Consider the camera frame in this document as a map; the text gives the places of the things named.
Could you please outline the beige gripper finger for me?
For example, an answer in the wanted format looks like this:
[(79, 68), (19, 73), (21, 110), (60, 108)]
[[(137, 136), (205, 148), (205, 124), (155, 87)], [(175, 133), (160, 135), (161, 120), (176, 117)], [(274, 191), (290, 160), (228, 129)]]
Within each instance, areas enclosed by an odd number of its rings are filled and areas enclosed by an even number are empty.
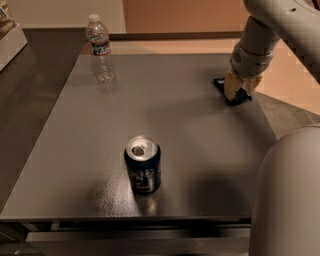
[(243, 86), (244, 79), (239, 77), (232, 70), (229, 70), (225, 74), (224, 95), (229, 101), (232, 101), (237, 91)]
[(261, 80), (262, 80), (262, 76), (261, 75), (259, 75), (257, 77), (253, 77), (253, 78), (246, 78), (245, 79), (245, 83), (244, 83), (245, 91), (248, 94), (252, 94), (255, 91), (256, 87), (261, 82)]

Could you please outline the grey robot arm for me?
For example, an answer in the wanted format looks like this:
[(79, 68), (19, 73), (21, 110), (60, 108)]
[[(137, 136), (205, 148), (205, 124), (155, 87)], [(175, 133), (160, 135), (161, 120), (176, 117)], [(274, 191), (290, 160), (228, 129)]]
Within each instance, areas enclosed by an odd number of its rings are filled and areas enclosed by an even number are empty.
[[(250, 17), (230, 58), (224, 94), (254, 91), (283, 40), (320, 78), (320, 13), (312, 0), (243, 0)], [(249, 256), (320, 256), (320, 128), (297, 129), (277, 141), (258, 172)]]

